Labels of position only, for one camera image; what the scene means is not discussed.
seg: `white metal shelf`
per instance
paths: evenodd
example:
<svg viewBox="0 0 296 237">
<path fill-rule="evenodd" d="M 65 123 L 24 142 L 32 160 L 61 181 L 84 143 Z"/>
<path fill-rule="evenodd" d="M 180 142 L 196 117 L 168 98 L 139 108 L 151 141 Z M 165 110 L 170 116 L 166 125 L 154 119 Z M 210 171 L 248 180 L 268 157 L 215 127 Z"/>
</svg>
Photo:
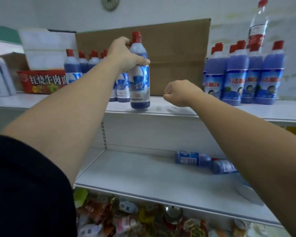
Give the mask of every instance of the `white metal shelf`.
<svg viewBox="0 0 296 237">
<path fill-rule="evenodd" d="M 0 108 L 27 109 L 47 97 L 48 95 L 23 94 L 0 97 Z M 146 110 L 135 110 L 130 103 L 110 102 L 106 108 L 107 113 L 143 114 L 163 116 L 197 117 L 189 107 L 176 107 L 163 99 L 163 97 L 150 97 L 151 105 Z M 237 108 L 267 121 L 282 125 L 296 126 L 296 102 L 277 101 L 274 105 L 242 104 Z"/>
<path fill-rule="evenodd" d="M 213 175 L 172 158 L 105 150 L 75 184 L 104 192 L 281 226 L 268 209 L 235 190 L 239 174 Z"/>
</svg>

